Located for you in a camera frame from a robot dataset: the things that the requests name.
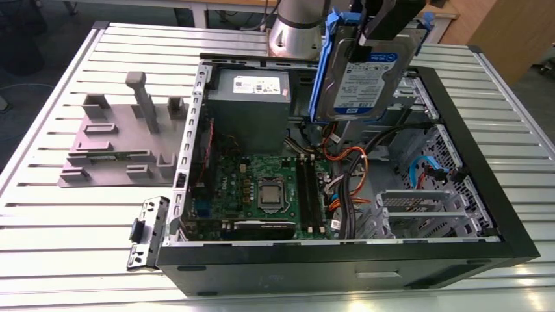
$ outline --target side panel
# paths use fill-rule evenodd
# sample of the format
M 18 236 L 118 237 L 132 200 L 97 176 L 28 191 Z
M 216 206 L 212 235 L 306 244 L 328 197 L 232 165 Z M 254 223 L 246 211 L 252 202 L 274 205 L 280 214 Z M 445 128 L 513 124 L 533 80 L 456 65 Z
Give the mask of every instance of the side panel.
M 428 288 L 486 270 L 462 259 L 161 266 L 186 296 Z
M 539 257 L 539 252 L 498 185 L 492 169 L 477 147 L 472 134 L 452 103 L 433 68 L 416 67 L 424 87 L 440 114 L 441 122 L 458 151 L 480 198 L 492 216 L 498 234 L 510 245 L 514 257 Z

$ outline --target red wire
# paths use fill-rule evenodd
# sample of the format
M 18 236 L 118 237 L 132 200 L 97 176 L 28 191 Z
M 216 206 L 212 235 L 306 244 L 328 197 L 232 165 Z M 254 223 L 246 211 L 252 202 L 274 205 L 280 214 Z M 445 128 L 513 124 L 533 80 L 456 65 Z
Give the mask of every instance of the red wire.
M 414 189 L 420 190 L 422 187 L 422 183 L 424 183 L 424 178 L 425 178 L 425 172 L 422 172 L 420 174 L 420 176 L 417 177 L 417 183 L 416 183 L 416 187 Z
M 206 161 L 208 161 L 208 158 L 209 158 L 209 152 L 212 150 L 213 136 L 214 136 L 214 119 L 210 119 L 209 120 L 209 141 L 208 141 L 208 146 L 206 146 L 205 153 L 204 153 L 204 160 L 201 162 L 201 170 L 200 170 L 197 183 L 200 182 L 201 176 L 204 175 L 204 170 L 206 169 Z

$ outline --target metal bracket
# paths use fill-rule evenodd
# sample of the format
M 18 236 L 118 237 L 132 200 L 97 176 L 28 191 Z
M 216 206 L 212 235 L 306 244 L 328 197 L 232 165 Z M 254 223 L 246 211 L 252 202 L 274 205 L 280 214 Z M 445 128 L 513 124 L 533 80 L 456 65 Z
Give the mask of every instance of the metal bracket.
M 138 218 L 130 227 L 129 240 L 132 242 L 128 271 L 154 271 L 157 250 L 162 241 L 162 230 L 169 200 L 154 197 L 145 200 L 140 209 Z

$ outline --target floor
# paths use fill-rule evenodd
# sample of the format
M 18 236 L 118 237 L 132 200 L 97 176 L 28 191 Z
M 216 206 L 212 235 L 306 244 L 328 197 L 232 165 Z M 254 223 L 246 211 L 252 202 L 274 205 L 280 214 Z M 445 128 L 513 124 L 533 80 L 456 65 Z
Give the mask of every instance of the floor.
M 69 16 L 61 2 L 42 1 L 41 15 L 48 31 L 34 40 L 45 60 L 42 70 L 25 77 L 0 70 L 0 95 L 12 106 L 6 113 L 0 114 L 0 171 L 48 98 L 52 90 L 48 85 L 56 85 L 93 22 L 105 20 L 176 26 L 178 20 L 181 26 L 193 26 L 190 12 L 178 10 L 176 13 L 170 8 L 78 3 L 77 14 Z M 260 18 L 260 14 L 249 13 L 222 18 L 217 12 L 210 12 L 209 25 L 213 28 L 234 29 L 245 21 L 246 26 L 256 25 Z M 28 83 L 37 85 L 5 88 Z M 540 76 L 530 69 L 512 88 L 549 139 L 555 140 L 555 79 Z

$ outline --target metal table surface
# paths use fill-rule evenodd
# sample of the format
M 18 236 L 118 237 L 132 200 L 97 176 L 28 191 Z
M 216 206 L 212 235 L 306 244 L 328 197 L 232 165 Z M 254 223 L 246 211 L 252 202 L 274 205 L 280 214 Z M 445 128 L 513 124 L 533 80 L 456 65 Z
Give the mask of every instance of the metal table surface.
M 441 81 L 541 257 L 433 291 L 185 298 L 158 272 L 126 273 L 130 222 L 165 188 L 56 186 L 86 93 L 136 103 L 129 70 L 153 102 L 189 97 L 200 51 L 266 54 L 257 32 L 112 23 L 93 29 L 0 176 L 0 307 L 102 311 L 548 311 L 555 309 L 555 150 L 480 54 L 425 45 L 413 64 Z

